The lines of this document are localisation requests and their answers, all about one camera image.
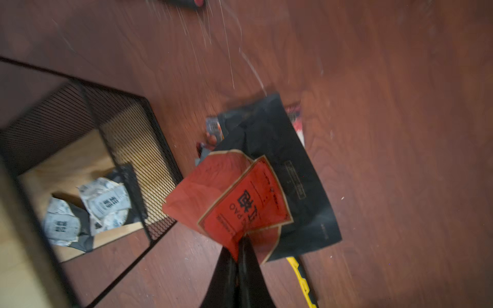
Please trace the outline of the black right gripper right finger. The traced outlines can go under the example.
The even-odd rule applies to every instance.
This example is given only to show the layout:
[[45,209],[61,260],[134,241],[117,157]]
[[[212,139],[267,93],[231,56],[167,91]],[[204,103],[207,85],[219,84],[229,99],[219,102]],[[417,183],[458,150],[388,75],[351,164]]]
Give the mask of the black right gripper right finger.
[[276,307],[265,283],[252,242],[245,236],[238,257],[240,307]]

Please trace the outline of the red tea bag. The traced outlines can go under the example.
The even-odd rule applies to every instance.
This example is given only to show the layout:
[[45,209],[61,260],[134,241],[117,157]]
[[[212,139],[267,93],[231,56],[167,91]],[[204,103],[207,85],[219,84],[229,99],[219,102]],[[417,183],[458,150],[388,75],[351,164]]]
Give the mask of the red tea bag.
[[342,240],[324,187],[286,113],[279,94],[218,115],[224,140],[216,150],[266,156],[285,192],[294,222],[281,228],[274,261],[324,249]]
[[239,258],[250,237],[259,263],[273,256],[281,228],[294,222],[280,180],[266,156],[240,150],[209,154],[166,197],[163,212]]

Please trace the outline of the red tea bag front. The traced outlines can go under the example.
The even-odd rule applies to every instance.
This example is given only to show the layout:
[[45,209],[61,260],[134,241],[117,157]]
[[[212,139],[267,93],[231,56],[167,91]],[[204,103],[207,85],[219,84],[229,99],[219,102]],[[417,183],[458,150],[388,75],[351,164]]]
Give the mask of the red tea bag front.
[[250,237],[259,263],[273,256],[281,228],[294,222],[280,180],[266,156],[240,150],[209,154],[166,197],[163,212],[239,258]]

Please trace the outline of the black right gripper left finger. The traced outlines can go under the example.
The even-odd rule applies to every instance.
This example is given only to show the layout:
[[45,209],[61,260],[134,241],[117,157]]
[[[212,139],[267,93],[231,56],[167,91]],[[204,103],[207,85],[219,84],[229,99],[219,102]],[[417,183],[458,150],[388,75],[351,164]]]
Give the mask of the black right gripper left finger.
[[200,307],[237,307],[237,274],[236,261],[230,251],[223,247]]

